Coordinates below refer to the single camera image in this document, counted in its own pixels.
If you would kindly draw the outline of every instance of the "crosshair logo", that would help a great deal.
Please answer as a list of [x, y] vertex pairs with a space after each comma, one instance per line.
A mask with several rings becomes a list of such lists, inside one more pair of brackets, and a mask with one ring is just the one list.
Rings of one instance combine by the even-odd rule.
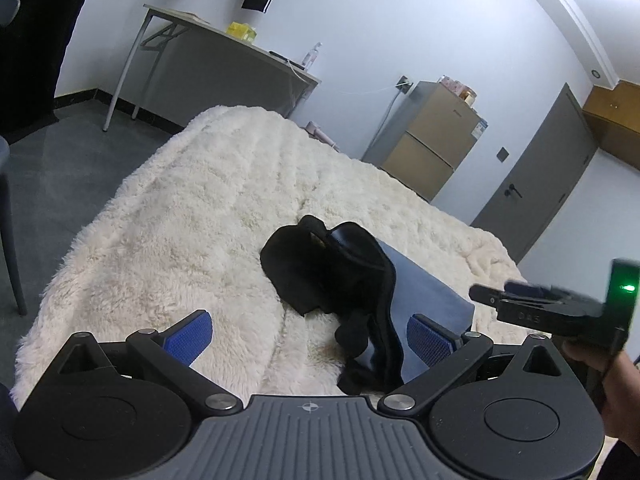
[[308, 402], [300, 406], [300, 408], [302, 408], [308, 413], [311, 413], [311, 412], [314, 412], [315, 410], [319, 410], [320, 406], [318, 406], [315, 402]]

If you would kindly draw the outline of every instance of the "door handle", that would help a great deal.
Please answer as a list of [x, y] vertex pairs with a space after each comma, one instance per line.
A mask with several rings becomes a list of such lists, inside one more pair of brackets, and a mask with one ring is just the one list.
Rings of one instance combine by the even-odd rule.
[[522, 198], [522, 195], [520, 194], [520, 192], [516, 189], [516, 187], [513, 184], [509, 184], [509, 189], [505, 189], [504, 190], [504, 195], [505, 196], [511, 196], [511, 192], [514, 192], [517, 196], [519, 196], [520, 198]]

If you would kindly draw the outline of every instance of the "clear plastic bottle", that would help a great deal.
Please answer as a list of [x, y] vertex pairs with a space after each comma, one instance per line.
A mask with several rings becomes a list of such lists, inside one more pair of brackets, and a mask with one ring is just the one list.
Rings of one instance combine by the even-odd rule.
[[306, 53], [305, 59], [302, 60], [302, 68], [305, 70], [309, 70], [311, 65], [313, 65], [314, 61], [318, 58], [320, 47], [322, 46], [322, 42], [318, 41], [316, 46], [313, 47], [309, 52]]

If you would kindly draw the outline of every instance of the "person's hand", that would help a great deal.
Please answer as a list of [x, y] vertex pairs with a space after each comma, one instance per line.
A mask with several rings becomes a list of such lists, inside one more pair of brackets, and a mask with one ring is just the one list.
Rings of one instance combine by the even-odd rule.
[[[599, 348], [565, 342], [562, 350], [600, 372], [609, 361], [607, 353]], [[640, 455], [640, 371], [626, 352], [620, 352], [612, 362], [602, 385], [607, 396], [601, 412], [605, 432]]]

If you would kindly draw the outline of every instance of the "fluffy cream blanket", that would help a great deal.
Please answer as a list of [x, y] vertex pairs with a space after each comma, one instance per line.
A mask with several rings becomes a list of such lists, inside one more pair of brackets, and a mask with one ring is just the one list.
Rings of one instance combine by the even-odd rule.
[[[283, 306], [258, 260], [278, 227], [305, 214], [329, 227], [359, 223], [463, 297], [475, 282], [521, 278], [493, 235], [383, 171], [275, 113], [212, 108], [128, 177], [74, 241], [18, 350], [18, 405], [71, 333], [123, 340], [198, 308], [212, 315], [215, 335], [193, 367], [245, 402], [260, 392], [340, 394], [335, 317]], [[496, 342], [526, 336], [485, 306], [474, 324]]]

